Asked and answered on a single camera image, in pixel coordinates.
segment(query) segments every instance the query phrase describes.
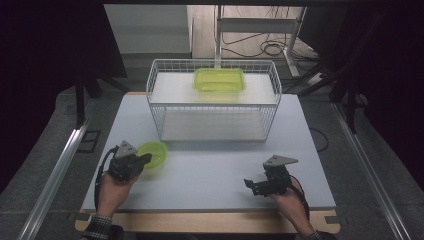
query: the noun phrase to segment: white tabletop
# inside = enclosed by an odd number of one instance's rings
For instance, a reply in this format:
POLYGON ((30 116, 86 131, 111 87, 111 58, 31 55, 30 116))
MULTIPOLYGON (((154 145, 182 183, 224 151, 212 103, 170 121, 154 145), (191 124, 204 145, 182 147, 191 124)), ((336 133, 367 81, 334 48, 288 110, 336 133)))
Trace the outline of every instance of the white tabletop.
MULTIPOLYGON (((106 152, 127 140, 138 147, 158 141, 145 95, 124 96, 99 164, 106 152)), ((125 211, 231 212, 275 209, 274 202, 253 196, 243 179, 266 180, 262 163, 273 154, 296 158, 287 165, 301 182, 311 210, 331 209, 335 202, 295 95, 282 95, 264 143, 167 143, 163 168, 145 170, 134 184, 125 211)), ((94 209, 94 173, 82 209, 94 209)))

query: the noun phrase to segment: metal pole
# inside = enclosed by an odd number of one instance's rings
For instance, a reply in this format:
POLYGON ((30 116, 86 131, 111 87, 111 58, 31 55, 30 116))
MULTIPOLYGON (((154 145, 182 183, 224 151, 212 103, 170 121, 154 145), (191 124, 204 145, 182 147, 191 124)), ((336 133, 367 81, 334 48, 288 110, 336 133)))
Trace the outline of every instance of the metal pole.
POLYGON ((215 68, 221 68, 221 5, 218 5, 216 16, 216 39, 215 39, 215 68))

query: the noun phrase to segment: white wire basket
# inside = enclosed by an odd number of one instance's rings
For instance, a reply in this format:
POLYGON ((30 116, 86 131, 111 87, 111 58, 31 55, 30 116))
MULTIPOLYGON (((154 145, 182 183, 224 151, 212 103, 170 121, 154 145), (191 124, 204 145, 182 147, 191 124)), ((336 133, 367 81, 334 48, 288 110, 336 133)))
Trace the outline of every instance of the white wire basket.
POLYGON ((240 68, 240 93, 201 93, 194 89, 199 68, 215 60, 153 61, 146 95, 161 141, 264 142, 277 112, 281 83, 270 60, 220 60, 221 68, 240 68))

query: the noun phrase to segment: table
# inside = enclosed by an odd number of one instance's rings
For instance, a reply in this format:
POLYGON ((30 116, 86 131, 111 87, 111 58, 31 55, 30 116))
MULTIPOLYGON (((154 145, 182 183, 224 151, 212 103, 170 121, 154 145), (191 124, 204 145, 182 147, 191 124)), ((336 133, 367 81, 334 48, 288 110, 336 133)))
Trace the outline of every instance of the table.
MULTIPOLYGON (((158 140, 146 97, 141 93, 124 96, 103 156, 123 139, 135 146, 158 140)), ((335 202, 295 95, 282 95, 265 143, 172 142, 167 146, 169 155, 163 169, 156 173, 145 170, 114 217, 114 223, 126 231, 295 232, 287 220, 280 220, 272 200, 254 197, 244 186, 243 178, 265 180, 262 162, 272 154, 299 159, 299 163, 287 168, 307 193, 312 224, 333 233, 340 229, 339 224, 326 222, 326 217, 336 216, 335 202), (281 136, 281 131, 286 132, 285 136, 281 136)), ((94 177, 83 212, 94 212, 93 183, 94 177)), ((81 231, 86 225, 85 221, 76 222, 76 228, 81 231)))

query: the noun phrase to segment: cable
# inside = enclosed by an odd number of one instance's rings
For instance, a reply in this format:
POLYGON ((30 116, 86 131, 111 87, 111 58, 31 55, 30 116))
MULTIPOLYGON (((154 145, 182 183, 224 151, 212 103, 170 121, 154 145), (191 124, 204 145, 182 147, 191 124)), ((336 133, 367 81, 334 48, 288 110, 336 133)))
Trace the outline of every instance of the cable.
POLYGON ((317 152, 322 152, 322 151, 326 150, 328 148, 328 145, 329 145, 329 141, 328 141, 327 136, 323 132, 321 132, 320 130, 318 130, 316 128, 311 128, 310 127, 309 130, 316 131, 317 133, 321 134, 324 137, 324 139, 325 139, 325 146, 322 147, 321 149, 318 149, 317 152))
POLYGON ((106 155, 105 155, 105 157, 103 158, 103 162, 102 162, 102 164, 99 166, 99 170, 97 171, 97 177, 96 177, 96 182, 95 182, 95 185, 94 185, 94 206, 96 207, 96 210, 97 210, 97 206, 98 206, 98 204, 99 204, 99 193, 100 193, 100 181, 102 180, 102 175, 103 175, 103 168, 104 168, 104 166, 105 166, 105 163, 106 163, 106 160, 107 160, 107 158, 109 157, 109 155, 111 154, 111 153, 116 153, 117 151, 118 151, 118 149, 119 149, 119 146, 116 146, 116 147, 114 147, 114 148, 112 148, 112 149, 110 149, 107 153, 106 153, 106 155))

